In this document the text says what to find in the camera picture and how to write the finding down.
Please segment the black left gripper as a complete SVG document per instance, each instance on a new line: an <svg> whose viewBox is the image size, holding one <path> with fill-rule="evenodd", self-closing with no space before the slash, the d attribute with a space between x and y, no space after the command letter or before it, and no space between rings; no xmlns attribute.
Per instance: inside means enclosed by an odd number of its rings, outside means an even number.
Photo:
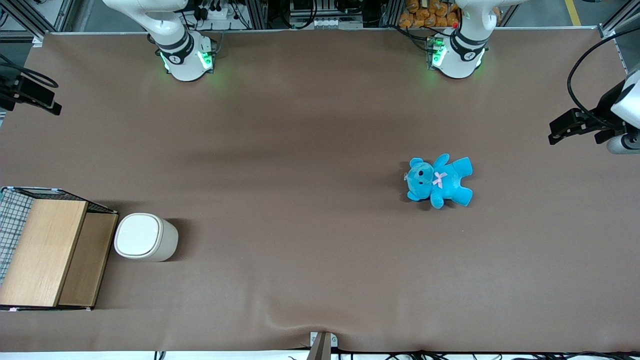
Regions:
<svg viewBox="0 0 640 360"><path fill-rule="evenodd" d="M595 142L599 145L610 141L612 146L628 146L627 123L612 110L623 91L624 83L622 80L602 95L598 105L592 110L595 116L605 123L603 129L594 135ZM569 109L551 121L548 142L553 146L568 137L594 132L594 126L594 120L585 111L578 108Z"/></svg>

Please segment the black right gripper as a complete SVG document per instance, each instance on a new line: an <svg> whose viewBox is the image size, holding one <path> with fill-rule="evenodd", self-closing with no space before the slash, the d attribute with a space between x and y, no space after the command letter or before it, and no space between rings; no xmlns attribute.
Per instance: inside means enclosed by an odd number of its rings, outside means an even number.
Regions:
<svg viewBox="0 0 640 360"><path fill-rule="evenodd" d="M44 85L25 76L23 66L2 64L0 73L0 107L7 112L13 112L16 104L25 103L44 109L46 112L59 116L62 105L55 102L55 93Z"/></svg>

